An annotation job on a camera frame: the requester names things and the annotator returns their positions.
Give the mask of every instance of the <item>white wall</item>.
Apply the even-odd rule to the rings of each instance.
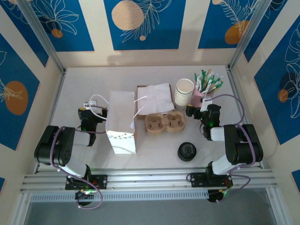
[[[43,67],[1,7],[0,33],[40,81],[17,150],[14,151],[0,144],[0,177],[7,181],[0,194],[0,224],[2,225],[10,221],[24,175],[33,171],[35,164],[33,153],[49,121],[60,74],[51,60],[48,61],[46,68]]]
[[[79,0],[95,51],[58,55],[65,67],[229,64],[235,48],[198,50],[210,1],[186,1],[178,50],[114,51],[103,0]]]
[[[249,108],[251,122],[258,132],[262,144],[264,158],[267,159],[274,172],[289,212],[297,225],[300,224],[300,193],[293,181],[291,172],[300,168],[300,135],[279,145],[267,110],[255,84],[254,76],[298,18],[299,9],[299,0],[288,0],[251,61],[247,63],[245,57],[242,56],[236,69]]]

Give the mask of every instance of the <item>pink cup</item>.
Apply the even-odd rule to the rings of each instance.
[[[206,96],[212,96],[212,94],[209,94],[209,95],[206,95],[206,94],[202,94],[200,93],[196,88],[194,88],[194,92],[193,92],[193,95],[192,95],[192,100],[191,100],[191,105],[193,107],[202,107],[202,99]]]

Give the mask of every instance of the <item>cardboard box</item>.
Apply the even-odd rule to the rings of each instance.
[[[138,88],[144,88],[144,87],[147,87],[148,85],[138,85],[137,86],[137,88],[136,88],[136,97],[137,97],[137,89]],[[172,102],[173,102],[173,104],[174,104],[174,98],[173,98],[173,93],[172,93],[172,88],[171,88],[171,85],[169,85],[170,86],[170,94],[171,94],[171,100],[172,100]],[[146,116],[147,115],[137,115],[136,117],[137,117],[137,119],[138,120],[144,120],[145,118],[146,118]]]

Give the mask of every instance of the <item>white paper bag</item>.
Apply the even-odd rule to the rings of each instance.
[[[105,130],[115,154],[135,154],[134,101],[134,92],[110,92]]]

